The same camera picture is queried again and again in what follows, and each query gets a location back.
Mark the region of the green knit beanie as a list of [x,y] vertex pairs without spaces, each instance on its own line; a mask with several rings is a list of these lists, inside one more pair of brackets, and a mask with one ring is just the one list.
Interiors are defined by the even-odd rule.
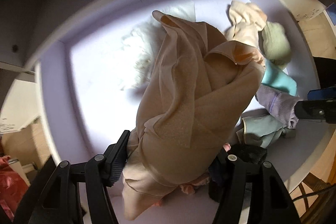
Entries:
[[262,35],[264,56],[281,70],[291,61],[291,47],[284,27],[277,22],[266,22]]

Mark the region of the beige soft garment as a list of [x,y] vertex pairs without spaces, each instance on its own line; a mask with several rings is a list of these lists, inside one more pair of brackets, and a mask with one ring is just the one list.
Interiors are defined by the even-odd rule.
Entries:
[[205,22],[153,17],[166,36],[127,144],[122,197],[130,221],[205,174],[265,72],[256,43],[227,40]]

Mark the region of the pink strawberry print cloth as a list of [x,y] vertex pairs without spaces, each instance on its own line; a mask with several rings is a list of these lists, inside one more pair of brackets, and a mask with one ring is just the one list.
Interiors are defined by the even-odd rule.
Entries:
[[[223,149],[228,152],[231,149],[230,143],[225,143],[223,145]],[[200,186],[207,185],[210,182],[210,174],[206,171],[204,174],[199,176],[198,178],[192,180],[191,182],[181,184],[179,187],[184,194],[194,194]],[[154,203],[152,206],[160,207],[163,204],[163,199],[159,200],[158,202]]]

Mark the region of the lavender folded cloth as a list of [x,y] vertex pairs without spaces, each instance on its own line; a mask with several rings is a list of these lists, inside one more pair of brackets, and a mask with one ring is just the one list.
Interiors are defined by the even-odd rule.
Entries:
[[298,118],[294,107],[302,98],[261,84],[256,92],[256,99],[270,115],[289,129],[295,129]]

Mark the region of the pale green cloth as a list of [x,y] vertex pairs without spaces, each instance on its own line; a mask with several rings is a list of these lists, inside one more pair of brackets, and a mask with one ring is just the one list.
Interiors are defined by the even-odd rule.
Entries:
[[239,143],[267,148],[280,137],[296,137],[295,129],[290,129],[271,115],[245,117],[241,119],[243,127],[236,132]]

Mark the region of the turquoise folded cloth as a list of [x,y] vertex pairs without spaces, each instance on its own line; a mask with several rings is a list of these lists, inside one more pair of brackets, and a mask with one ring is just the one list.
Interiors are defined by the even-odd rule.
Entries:
[[297,95],[297,83],[295,80],[268,60],[266,61],[265,73],[261,83],[292,96]]

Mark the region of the red satin fabric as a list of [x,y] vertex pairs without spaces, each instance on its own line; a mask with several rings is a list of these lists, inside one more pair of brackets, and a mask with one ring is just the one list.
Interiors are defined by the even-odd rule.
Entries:
[[18,205],[29,188],[9,165],[9,156],[1,157],[1,209],[12,222]]

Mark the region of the white open drawer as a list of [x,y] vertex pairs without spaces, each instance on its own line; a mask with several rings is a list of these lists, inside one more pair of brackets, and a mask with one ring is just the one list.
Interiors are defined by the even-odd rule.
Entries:
[[[123,130],[135,128],[140,98],[120,89],[122,77],[129,73],[126,66],[140,50],[117,52],[118,36],[129,33],[153,10],[183,1],[195,3],[196,21],[221,31],[229,26],[225,11],[231,0],[94,0],[59,25],[36,51],[27,66],[35,64],[43,129],[56,164],[87,161],[116,142]],[[286,72],[297,82],[299,96],[306,98],[319,88],[307,42],[282,0],[240,1],[256,3],[270,20],[285,27],[293,51]],[[334,126],[301,120],[297,130],[295,139],[276,141],[267,158],[290,192],[323,154]],[[211,223],[218,208],[205,189],[194,197],[176,191],[163,207],[149,209],[130,222],[123,217],[122,182],[116,187],[110,193],[120,223]]]

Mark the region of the cream folded cloth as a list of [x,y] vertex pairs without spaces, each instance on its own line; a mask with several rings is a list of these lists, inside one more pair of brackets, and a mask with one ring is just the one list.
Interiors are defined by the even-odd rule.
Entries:
[[254,3],[231,2],[228,17],[232,26],[225,32],[228,41],[234,40],[259,48],[259,32],[266,26],[267,15]]

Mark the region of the grey white cloth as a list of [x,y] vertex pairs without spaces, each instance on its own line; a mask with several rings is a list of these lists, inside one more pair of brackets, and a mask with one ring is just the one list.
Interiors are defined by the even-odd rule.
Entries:
[[148,83],[166,31],[155,20],[141,22],[122,38],[122,53],[127,57],[122,73],[123,89],[139,88]]

